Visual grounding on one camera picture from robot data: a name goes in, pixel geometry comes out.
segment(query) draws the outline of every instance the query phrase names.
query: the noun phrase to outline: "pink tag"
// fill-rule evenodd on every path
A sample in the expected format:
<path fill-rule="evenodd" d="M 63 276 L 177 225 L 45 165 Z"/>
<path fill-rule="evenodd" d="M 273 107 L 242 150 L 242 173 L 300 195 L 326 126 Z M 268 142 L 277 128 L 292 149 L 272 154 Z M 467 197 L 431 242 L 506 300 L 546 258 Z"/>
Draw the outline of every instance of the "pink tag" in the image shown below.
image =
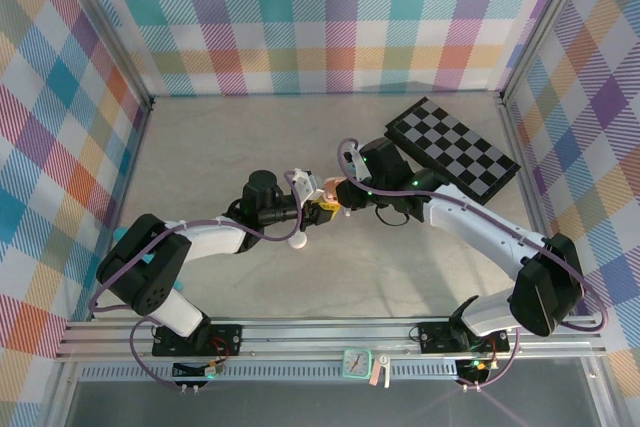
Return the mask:
<path fill-rule="evenodd" d="M 378 377 L 380 377 L 380 362 L 376 359 L 373 361 L 373 370 L 371 371 L 369 385 L 378 385 Z"/>

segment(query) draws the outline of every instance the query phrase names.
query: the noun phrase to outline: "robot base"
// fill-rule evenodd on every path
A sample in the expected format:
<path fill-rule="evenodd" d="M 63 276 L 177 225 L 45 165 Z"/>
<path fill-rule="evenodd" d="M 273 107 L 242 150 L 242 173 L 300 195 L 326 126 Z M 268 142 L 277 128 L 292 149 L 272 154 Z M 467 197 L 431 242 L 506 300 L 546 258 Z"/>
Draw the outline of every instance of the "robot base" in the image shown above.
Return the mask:
<path fill-rule="evenodd" d="M 229 357 L 240 353 L 242 326 L 210 324 L 207 319 L 188 338 L 167 327 L 158 327 L 153 335 L 153 357 Z"/>
<path fill-rule="evenodd" d="M 491 342 L 485 342 L 487 338 L 493 339 L 496 352 L 510 351 L 509 339 L 504 330 L 492 332 L 487 337 L 470 338 L 471 347 L 466 348 L 451 335 L 450 322 L 422 322 L 417 327 L 420 351 L 423 354 L 491 353 L 493 346 Z"/>

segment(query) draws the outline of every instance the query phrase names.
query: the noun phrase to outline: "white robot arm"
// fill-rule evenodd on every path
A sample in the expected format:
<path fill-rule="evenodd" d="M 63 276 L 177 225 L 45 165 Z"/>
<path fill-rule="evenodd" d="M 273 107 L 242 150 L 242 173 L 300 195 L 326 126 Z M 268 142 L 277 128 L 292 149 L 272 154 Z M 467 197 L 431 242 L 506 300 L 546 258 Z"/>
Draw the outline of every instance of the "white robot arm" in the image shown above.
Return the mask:
<path fill-rule="evenodd" d="M 463 337 L 461 344 L 468 346 L 465 342 L 468 337 L 484 337 L 518 326 L 538 335 L 549 335 L 582 297 L 582 290 L 564 271 L 541 256 L 538 249 L 525 245 L 523 239 L 528 239 L 528 244 L 553 250 L 579 270 L 573 243 L 562 236 L 545 239 L 541 234 L 509 223 L 468 199 L 457 187 L 443 182 L 429 169 L 415 174 L 410 169 L 407 171 L 408 164 L 405 166 L 406 162 L 394 150 L 386 139 L 367 144 L 359 152 L 352 150 L 350 161 L 356 178 L 370 181 L 372 187 L 376 185 L 376 178 L 384 179 L 382 185 L 377 186 L 386 190 L 402 191 L 407 185 L 420 184 L 423 190 L 460 199 L 463 205 L 439 197 L 373 196 L 347 180 L 336 188 L 338 202 L 352 210 L 368 205 L 391 205 L 419 221 L 428 220 L 431 225 L 457 235 L 485 254 L 514 281 L 513 289 L 484 298 L 471 298 L 452 315 L 452 332 L 456 332 L 454 336 Z M 301 230 L 304 231 L 309 225 L 331 220 L 335 209 L 327 209 L 326 204 L 316 201 L 322 194 L 316 178 L 310 173 L 296 172 L 299 175 L 294 186 L 302 204 Z M 140 315 L 151 317 L 182 338 L 195 338 L 203 326 L 208 326 L 209 319 L 172 288 L 182 265 L 209 255 L 244 252 L 255 245 L 258 238 L 247 234 L 243 226 L 261 231 L 273 223 L 295 219 L 298 208 L 293 196 L 285 196 L 277 187 L 273 174 L 254 172 L 243 189 L 242 198 L 234 202 L 224 216 L 216 218 L 216 221 L 235 222 L 239 227 L 207 225 L 175 232 L 157 246 L 150 261 L 138 262 L 139 265 L 113 283 L 110 289 Z M 480 210 L 485 215 L 480 216 L 472 210 Z M 516 239 L 506 234 L 496 226 L 498 223 L 507 224 L 521 237 Z M 141 216 L 101 263 L 98 280 L 107 281 L 154 236 L 176 225 L 178 223 L 163 222 L 151 214 Z"/>

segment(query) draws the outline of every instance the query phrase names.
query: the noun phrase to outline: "small clock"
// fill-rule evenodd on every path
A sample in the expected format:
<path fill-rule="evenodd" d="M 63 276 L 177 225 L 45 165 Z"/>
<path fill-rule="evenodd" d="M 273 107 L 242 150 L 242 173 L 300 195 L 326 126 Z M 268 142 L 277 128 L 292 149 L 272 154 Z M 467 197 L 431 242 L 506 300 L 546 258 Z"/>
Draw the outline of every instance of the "small clock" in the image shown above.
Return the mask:
<path fill-rule="evenodd" d="M 345 349 L 342 358 L 342 376 L 350 379 L 371 377 L 373 356 L 368 349 Z"/>

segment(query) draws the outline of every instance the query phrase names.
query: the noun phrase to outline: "black and white checkerboard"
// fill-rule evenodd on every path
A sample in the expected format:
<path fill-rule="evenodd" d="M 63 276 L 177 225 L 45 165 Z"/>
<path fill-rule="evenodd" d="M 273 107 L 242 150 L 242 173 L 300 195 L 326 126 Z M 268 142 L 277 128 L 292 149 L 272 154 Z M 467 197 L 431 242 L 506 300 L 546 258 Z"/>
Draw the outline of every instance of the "black and white checkerboard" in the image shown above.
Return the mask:
<path fill-rule="evenodd" d="M 426 97 L 387 124 L 385 136 L 480 204 L 485 204 L 520 169 Z"/>

